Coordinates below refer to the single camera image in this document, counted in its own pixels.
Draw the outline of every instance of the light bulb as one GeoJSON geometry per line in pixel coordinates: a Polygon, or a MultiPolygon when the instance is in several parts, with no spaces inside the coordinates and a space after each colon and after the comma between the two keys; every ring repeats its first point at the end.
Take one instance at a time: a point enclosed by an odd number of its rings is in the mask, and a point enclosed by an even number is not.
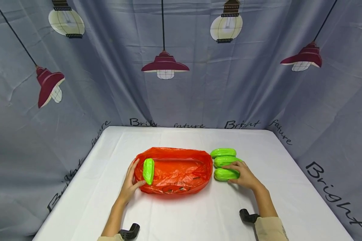
{"type": "Polygon", "coordinates": [[[62,101],[62,90],[60,89],[59,84],[57,84],[52,89],[50,96],[56,103],[59,103],[62,101]]]}
{"type": "Polygon", "coordinates": [[[69,38],[82,37],[84,34],[84,22],[75,10],[52,10],[48,15],[48,21],[57,33],[69,38]]]}
{"type": "Polygon", "coordinates": [[[237,17],[217,17],[210,27],[210,35],[214,40],[228,39],[228,42],[236,38],[243,27],[243,19],[237,17]]]}
{"type": "Polygon", "coordinates": [[[308,69],[308,67],[313,64],[313,62],[309,61],[299,61],[295,62],[295,64],[292,66],[291,70],[295,72],[304,71],[308,69]]]}
{"type": "Polygon", "coordinates": [[[174,70],[173,69],[158,69],[157,70],[157,77],[160,79],[171,79],[174,77],[174,70]]]}

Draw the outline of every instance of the orange plastic bag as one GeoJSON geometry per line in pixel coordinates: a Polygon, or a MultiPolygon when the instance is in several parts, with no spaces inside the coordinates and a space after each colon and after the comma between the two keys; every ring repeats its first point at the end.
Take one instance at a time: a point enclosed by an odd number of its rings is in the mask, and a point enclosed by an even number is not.
{"type": "Polygon", "coordinates": [[[212,157],[199,150],[152,147],[141,154],[134,177],[143,179],[143,162],[153,158],[155,174],[153,184],[140,187],[145,193],[157,194],[193,194],[201,191],[212,176],[212,157]]]}

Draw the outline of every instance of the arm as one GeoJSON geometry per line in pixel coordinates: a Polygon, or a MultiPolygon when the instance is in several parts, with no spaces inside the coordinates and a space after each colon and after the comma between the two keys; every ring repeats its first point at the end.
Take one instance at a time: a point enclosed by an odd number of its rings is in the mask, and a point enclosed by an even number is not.
{"type": "Polygon", "coordinates": [[[260,217],[278,217],[277,211],[275,210],[274,204],[272,203],[272,199],[267,188],[260,183],[259,185],[255,186],[252,191],[256,198],[260,217]]]}
{"type": "Polygon", "coordinates": [[[117,199],[111,208],[110,216],[101,236],[114,237],[116,234],[118,234],[121,229],[122,215],[124,210],[125,205],[117,199]]]}
{"type": "Polygon", "coordinates": [[[121,235],[118,234],[121,229],[123,211],[135,190],[146,183],[145,181],[140,181],[133,184],[134,170],[138,161],[139,159],[134,160],[128,167],[119,196],[111,208],[109,218],[98,241],[123,241],[121,235]]]}
{"type": "Polygon", "coordinates": [[[272,203],[269,191],[253,175],[249,167],[244,162],[237,161],[222,168],[237,170],[240,177],[228,182],[249,188],[254,193],[260,215],[255,222],[259,241],[288,241],[286,231],[272,203]]]}

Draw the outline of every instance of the left hand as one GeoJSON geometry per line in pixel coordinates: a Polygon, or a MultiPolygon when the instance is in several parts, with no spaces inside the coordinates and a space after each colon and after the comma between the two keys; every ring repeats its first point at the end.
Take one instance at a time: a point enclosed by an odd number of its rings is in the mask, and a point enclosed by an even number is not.
{"type": "Polygon", "coordinates": [[[123,203],[124,205],[127,205],[127,203],[130,201],[135,190],[137,190],[137,188],[139,188],[140,186],[145,185],[145,183],[146,183],[146,181],[143,180],[143,181],[137,182],[136,184],[133,184],[134,170],[135,170],[135,167],[137,167],[138,162],[139,162],[139,159],[133,160],[132,163],[130,164],[129,168],[127,169],[125,182],[123,182],[121,191],[117,198],[117,200],[120,201],[121,203],[123,203]]]}

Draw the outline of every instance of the black clamp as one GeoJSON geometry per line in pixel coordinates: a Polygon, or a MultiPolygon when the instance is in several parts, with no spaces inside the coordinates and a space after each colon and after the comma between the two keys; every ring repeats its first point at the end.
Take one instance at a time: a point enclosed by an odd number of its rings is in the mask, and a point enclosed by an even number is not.
{"type": "Polygon", "coordinates": [[[250,215],[245,208],[240,210],[240,218],[243,223],[255,223],[258,217],[260,217],[258,214],[250,215]]]}
{"type": "Polygon", "coordinates": [[[118,233],[122,236],[123,240],[135,239],[139,232],[139,225],[133,223],[130,230],[121,229],[118,233]]]}

